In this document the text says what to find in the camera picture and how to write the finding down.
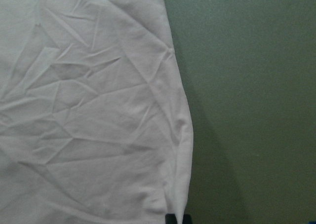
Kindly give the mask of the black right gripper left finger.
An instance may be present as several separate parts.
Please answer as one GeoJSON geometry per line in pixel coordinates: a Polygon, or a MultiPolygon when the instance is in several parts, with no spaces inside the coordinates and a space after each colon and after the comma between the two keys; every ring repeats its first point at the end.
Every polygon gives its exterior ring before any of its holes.
{"type": "Polygon", "coordinates": [[[177,219],[175,214],[168,213],[165,215],[165,223],[166,224],[177,224],[177,219]]]}

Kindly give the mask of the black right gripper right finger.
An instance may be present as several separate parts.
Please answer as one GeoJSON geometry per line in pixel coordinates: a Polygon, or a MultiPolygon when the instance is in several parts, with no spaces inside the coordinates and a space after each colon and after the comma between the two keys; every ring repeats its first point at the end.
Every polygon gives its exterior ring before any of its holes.
{"type": "Polygon", "coordinates": [[[192,217],[190,214],[183,215],[183,224],[192,224],[192,217]]]}

